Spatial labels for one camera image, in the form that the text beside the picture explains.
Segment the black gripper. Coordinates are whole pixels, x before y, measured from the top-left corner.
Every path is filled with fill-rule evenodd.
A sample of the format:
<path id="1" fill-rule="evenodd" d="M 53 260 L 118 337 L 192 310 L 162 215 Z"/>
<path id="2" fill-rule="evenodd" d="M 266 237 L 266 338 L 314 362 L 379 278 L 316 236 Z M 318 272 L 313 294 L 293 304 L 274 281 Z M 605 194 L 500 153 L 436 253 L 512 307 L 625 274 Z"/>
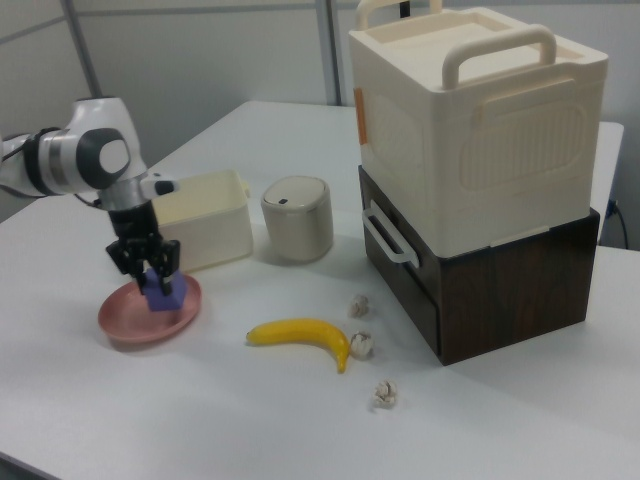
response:
<path id="1" fill-rule="evenodd" d="M 119 271 L 131 276 L 139 290 L 143 289 L 147 278 L 147 281 L 155 282 L 163 296 L 172 294 L 181 246 L 179 241 L 165 240 L 160 235 L 152 202 L 111 210 L 108 216 L 118 240 L 108 245 L 106 252 Z M 146 276 L 145 260 L 148 263 Z"/>

